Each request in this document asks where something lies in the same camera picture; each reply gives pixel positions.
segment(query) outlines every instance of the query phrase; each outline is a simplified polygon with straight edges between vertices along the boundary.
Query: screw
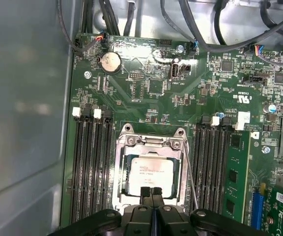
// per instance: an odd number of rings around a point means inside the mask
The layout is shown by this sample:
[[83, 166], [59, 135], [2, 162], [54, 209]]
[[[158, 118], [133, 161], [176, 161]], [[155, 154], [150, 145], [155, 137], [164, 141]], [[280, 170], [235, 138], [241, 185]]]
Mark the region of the screw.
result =
[[184, 47], [183, 47], [183, 45], [178, 45], [178, 46], [176, 47], [176, 52], [178, 52], [178, 53], [184, 52]]
[[132, 137], [127, 139], [127, 143], [128, 143], [128, 144], [134, 144], [134, 141], [135, 141], [135, 140], [134, 140], [134, 138], [132, 138]]
[[263, 146], [263, 148], [262, 148], [262, 153], [264, 153], [264, 154], [268, 154], [268, 153], [270, 153], [270, 147], [268, 147], [268, 146]]
[[181, 146], [181, 143], [180, 143], [179, 141], [174, 141], [174, 142], [172, 143], [172, 147], [173, 147], [173, 148], [180, 148], [180, 146]]
[[114, 217], [114, 216], [115, 216], [114, 213], [109, 213], [109, 214], [107, 214], [107, 217]]
[[203, 212], [203, 211], [198, 211], [198, 212], [196, 212], [196, 214], [197, 214], [198, 216], [200, 216], [200, 217], [206, 216], [206, 213]]
[[169, 206], [164, 206], [164, 207], [163, 207], [163, 210], [165, 210], [165, 211], [171, 211], [171, 210], [172, 210], [172, 208], [171, 208], [171, 207], [169, 207]]
[[274, 223], [274, 219], [270, 216], [267, 217], [266, 219], [267, 224], [272, 225]]
[[86, 79], [90, 79], [90, 78], [91, 78], [91, 72], [90, 72], [90, 71], [85, 71], [84, 77], [85, 77]]

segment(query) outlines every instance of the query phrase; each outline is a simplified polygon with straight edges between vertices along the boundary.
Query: chip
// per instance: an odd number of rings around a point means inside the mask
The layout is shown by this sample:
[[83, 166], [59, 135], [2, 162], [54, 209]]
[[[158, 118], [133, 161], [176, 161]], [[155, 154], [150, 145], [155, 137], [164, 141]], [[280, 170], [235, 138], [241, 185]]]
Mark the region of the chip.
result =
[[151, 80], [149, 84], [149, 93], [163, 95], [163, 82], [159, 80]]
[[199, 99], [199, 103], [206, 104], [207, 103], [207, 97], [201, 97]]
[[208, 89], [202, 88], [202, 89], [200, 90], [200, 94], [201, 94], [202, 96], [208, 96]]
[[283, 84], [283, 73], [275, 73], [275, 84]]
[[224, 72], [232, 72], [233, 62], [230, 60], [223, 60], [221, 65], [221, 70]]
[[172, 195], [173, 162], [166, 159], [135, 157], [128, 178], [128, 193], [140, 196], [141, 187], [160, 187], [162, 197]]
[[234, 208], [235, 208], [235, 204], [230, 201], [230, 200], [226, 200], [226, 209], [231, 213], [233, 214], [234, 213]]
[[232, 135], [231, 147], [240, 148], [241, 137], [238, 135]]
[[238, 178], [238, 173], [234, 170], [230, 170], [229, 171], [229, 180], [236, 183], [237, 178]]

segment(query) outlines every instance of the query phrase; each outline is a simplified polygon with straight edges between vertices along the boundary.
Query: blue pcie slot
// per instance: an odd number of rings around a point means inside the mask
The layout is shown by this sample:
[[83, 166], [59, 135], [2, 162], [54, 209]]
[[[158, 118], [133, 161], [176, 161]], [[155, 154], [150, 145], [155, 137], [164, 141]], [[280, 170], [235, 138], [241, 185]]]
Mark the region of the blue pcie slot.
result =
[[264, 205], [264, 196], [262, 196], [258, 192], [253, 193], [251, 226], [257, 230], [260, 230], [261, 227], [261, 216], [263, 212], [263, 205]]

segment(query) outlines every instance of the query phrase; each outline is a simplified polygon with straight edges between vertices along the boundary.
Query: integrated circuit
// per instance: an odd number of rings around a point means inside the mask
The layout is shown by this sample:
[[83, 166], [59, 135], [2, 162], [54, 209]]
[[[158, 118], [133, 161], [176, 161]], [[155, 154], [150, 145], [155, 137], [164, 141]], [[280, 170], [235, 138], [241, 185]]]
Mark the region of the integrated circuit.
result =
[[275, 73], [275, 84], [283, 84], [283, 73]]
[[229, 199], [226, 200], [226, 209], [228, 212], [230, 212], [231, 214], [234, 214], [234, 208], [235, 208], [235, 204], [230, 201]]
[[221, 64], [221, 70], [223, 72], [232, 72], [233, 71], [233, 62], [230, 60], [223, 60]]
[[229, 180], [236, 183], [237, 178], [238, 178], [238, 173], [234, 170], [230, 170], [229, 171]]
[[231, 137], [231, 147], [240, 148], [241, 137], [238, 135], [232, 135]]
[[140, 196], [141, 187], [160, 187], [162, 197], [172, 195], [173, 162], [166, 159], [135, 157], [129, 173], [128, 193]]

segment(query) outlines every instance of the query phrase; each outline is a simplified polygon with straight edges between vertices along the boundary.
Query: cable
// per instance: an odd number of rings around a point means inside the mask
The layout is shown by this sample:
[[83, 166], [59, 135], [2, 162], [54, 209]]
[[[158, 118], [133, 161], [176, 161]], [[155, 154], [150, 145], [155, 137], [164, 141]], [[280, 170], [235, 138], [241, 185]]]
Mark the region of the cable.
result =
[[105, 6], [106, 6], [107, 13], [108, 13], [110, 20], [111, 20], [111, 24], [112, 24], [112, 27], [113, 27], [113, 30], [114, 30], [114, 34], [120, 35], [120, 31], [118, 30], [116, 17], [115, 17], [112, 5], [110, 3], [110, 0], [104, 0], [104, 3], [105, 3]]
[[194, 39], [192, 37], [190, 37], [186, 32], [184, 32], [181, 28], [179, 28], [179, 26], [177, 26], [173, 22], [173, 20], [171, 20], [171, 18], [169, 17], [169, 15], [166, 12], [165, 3], [166, 3], [166, 0], [160, 0], [161, 14], [162, 14], [163, 18], [165, 19], [165, 21], [168, 23], [169, 26], [171, 26], [175, 31], [180, 33], [184, 38], [188, 39], [191, 42], [194, 42]]
[[87, 5], [87, 33], [92, 33], [94, 1], [89, 0]]
[[92, 46], [95, 45], [95, 43], [99, 40], [101, 40], [101, 37], [98, 36], [97, 38], [95, 38], [93, 41], [91, 41], [90, 43], [88, 43], [85, 47], [83, 48], [79, 48], [77, 47], [75, 44], [73, 44], [73, 42], [71, 41], [71, 39], [68, 36], [65, 24], [64, 24], [64, 20], [63, 20], [63, 13], [62, 13], [62, 0], [57, 0], [57, 15], [58, 15], [58, 20], [59, 20], [59, 24], [61, 26], [61, 30], [68, 42], [68, 44], [75, 50], [78, 52], [85, 52], [88, 51], [88, 49], [90, 49]]
[[274, 62], [274, 61], [271, 61], [271, 60], [265, 58], [265, 57], [262, 56], [262, 55], [258, 55], [257, 57], [260, 58], [260, 59], [262, 59], [264, 62], [267, 62], [267, 63], [269, 63], [269, 64], [271, 64], [271, 65], [283, 66], [283, 62]]
[[124, 28], [123, 36], [129, 36], [131, 27], [132, 27], [132, 22], [134, 18], [134, 11], [135, 11], [135, 3], [129, 2], [128, 3], [128, 11], [127, 11], [127, 21], [126, 25]]
[[[268, 27], [268, 28], [273, 28], [277, 24], [270, 18], [267, 9], [270, 7], [270, 2], [269, 0], [263, 0], [261, 5], [260, 5], [260, 17], [263, 21], [263, 23]], [[280, 30], [277, 31], [278, 34], [283, 36], [283, 29], [281, 28]]]
[[220, 31], [220, 14], [221, 11], [226, 7], [228, 2], [229, 0], [218, 0], [214, 6], [214, 11], [215, 11], [214, 29], [215, 29], [216, 37], [221, 45], [226, 45], [226, 42], [222, 37]]
[[82, 17], [81, 33], [86, 33], [87, 9], [88, 9], [88, 0], [83, 0], [83, 17]]
[[104, 19], [104, 21], [106, 22], [106, 25], [107, 25], [107, 31], [108, 31], [109, 34], [114, 35], [113, 26], [112, 26], [111, 19], [110, 19], [110, 16], [108, 14], [107, 8], [105, 6], [105, 3], [104, 3], [103, 0], [99, 0], [99, 4], [100, 4], [100, 7], [101, 7], [103, 19]]
[[208, 51], [208, 52], [212, 52], [212, 53], [224, 53], [224, 52], [228, 52], [228, 51], [232, 51], [235, 49], [239, 49], [242, 47], [246, 47], [250, 44], [255, 44], [256, 42], [262, 41], [264, 39], [266, 39], [267, 37], [271, 36], [273, 33], [275, 33], [276, 31], [278, 31], [279, 29], [281, 29], [283, 27], [283, 21], [280, 22], [278, 25], [276, 25], [275, 27], [271, 28], [270, 30], [258, 35], [257, 37], [251, 38], [249, 40], [246, 40], [244, 42], [241, 43], [237, 43], [237, 44], [233, 44], [233, 45], [229, 45], [229, 46], [209, 46], [205, 40], [203, 39], [203, 37], [201, 36], [199, 29], [197, 27], [197, 24], [194, 20], [193, 14], [191, 12], [189, 3], [187, 0], [178, 0], [180, 3], [180, 7], [184, 16], [184, 19], [186, 21], [186, 24], [188, 25], [188, 27], [190, 28], [190, 31], [192, 32], [193, 36], [196, 38], [196, 40], [198, 41], [198, 43], [201, 45], [201, 47]]

